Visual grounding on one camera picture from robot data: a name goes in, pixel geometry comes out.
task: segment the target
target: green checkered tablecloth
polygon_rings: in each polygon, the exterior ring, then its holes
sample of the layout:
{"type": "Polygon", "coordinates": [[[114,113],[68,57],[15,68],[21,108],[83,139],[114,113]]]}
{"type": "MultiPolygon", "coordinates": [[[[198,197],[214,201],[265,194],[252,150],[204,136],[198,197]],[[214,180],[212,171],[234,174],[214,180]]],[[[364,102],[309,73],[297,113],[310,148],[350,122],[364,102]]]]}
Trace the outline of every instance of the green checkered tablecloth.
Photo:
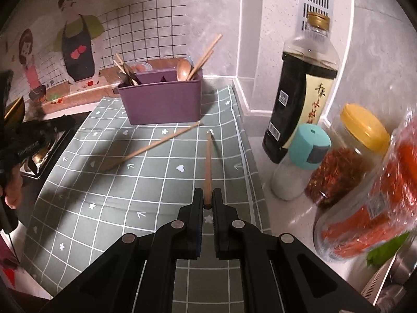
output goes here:
{"type": "MultiPolygon", "coordinates": [[[[213,187],[241,219],[270,232],[268,211],[233,87],[205,89],[202,124],[107,172],[101,167],[190,124],[132,126],[120,99],[103,98],[49,175],[30,220],[23,267],[56,295],[124,233],[155,232],[203,187],[207,131],[213,187]]],[[[215,258],[211,211],[202,254],[179,260],[173,312],[243,312],[239,262],[215,258]]]]}

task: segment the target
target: red apple print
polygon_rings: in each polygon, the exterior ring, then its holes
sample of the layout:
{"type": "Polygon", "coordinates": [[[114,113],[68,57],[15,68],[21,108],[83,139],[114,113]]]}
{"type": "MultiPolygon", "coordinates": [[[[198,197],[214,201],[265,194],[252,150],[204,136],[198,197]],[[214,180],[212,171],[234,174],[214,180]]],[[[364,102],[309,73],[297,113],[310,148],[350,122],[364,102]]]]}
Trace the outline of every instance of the red apple print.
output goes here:
{"type": "Polygon", "coordinates": [[[80,45],[80,46],[78,47],[78,52],[79,52],[80,54],[83,54],[86,50],[87,50],[87,47],[86,47],[86,46],[84,46],[84,45],[80,45]]]}
{"type": "Polygon", "coordinates": [[[80,53],[78,52],[78,49],[74,50],[74,51],[71,53],[71,57],[72,57],[74,60],[77,60],[77,59],[80,57],[80,53]]]}

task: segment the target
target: cartoon woman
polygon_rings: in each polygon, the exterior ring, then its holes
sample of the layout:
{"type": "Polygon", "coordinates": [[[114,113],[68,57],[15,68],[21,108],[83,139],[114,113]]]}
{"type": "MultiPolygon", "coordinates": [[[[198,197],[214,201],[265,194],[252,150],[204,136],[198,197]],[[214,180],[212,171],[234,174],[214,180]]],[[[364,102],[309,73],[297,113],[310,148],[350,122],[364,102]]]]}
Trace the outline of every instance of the cartoon woman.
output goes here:
{"type": "Polygon", "coordinates": [[[23,66],[26,79],[30,87],[29,97],[32,101],[45,101],[46,87],[39,81],[36,71],[35,59],[32,54],[33,35],[30,29],[26,29],[19,40],[19,61],[23,66]]]}
{"type": "Polygon", "coordinates": [[[92,78],[99,82],[99,65],[103,50],[104,28],[94,15],[81,15],[78,7],[82,0],[58,0],[65,26],[58,32],[53,49],[61,52],[70,83],[92,78]],[[95,43],[95,53],[91,41],[95,43]]]}

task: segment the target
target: teal lid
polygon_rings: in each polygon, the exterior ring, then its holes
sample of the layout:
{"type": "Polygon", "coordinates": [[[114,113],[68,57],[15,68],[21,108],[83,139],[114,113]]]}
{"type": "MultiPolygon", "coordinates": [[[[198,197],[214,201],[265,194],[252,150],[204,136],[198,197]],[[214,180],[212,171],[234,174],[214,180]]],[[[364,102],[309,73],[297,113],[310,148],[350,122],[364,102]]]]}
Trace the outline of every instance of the teal lid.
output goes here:
{"type": "Polygon", "coordinates": [[[297,128],[288,148],[291,162],[301,169],[314,170],[322,163],[332,142],[324,130],[317,125],[304,123],[297,128]]]}

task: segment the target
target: soy sauce bottle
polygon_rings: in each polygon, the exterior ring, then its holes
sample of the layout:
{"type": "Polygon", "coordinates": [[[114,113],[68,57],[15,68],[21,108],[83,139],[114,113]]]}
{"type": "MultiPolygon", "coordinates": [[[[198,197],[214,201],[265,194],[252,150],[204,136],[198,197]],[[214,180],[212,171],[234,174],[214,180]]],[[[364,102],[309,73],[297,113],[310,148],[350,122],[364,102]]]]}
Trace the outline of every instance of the soy sauce bottle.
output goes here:
{"type": "Polygon", "coordinates": [[[308,12],[305,29],[284,43],[278,93],[262,146],[278,164],[302,123],[317,124],[339,68],[330,18],[308,12]]]}

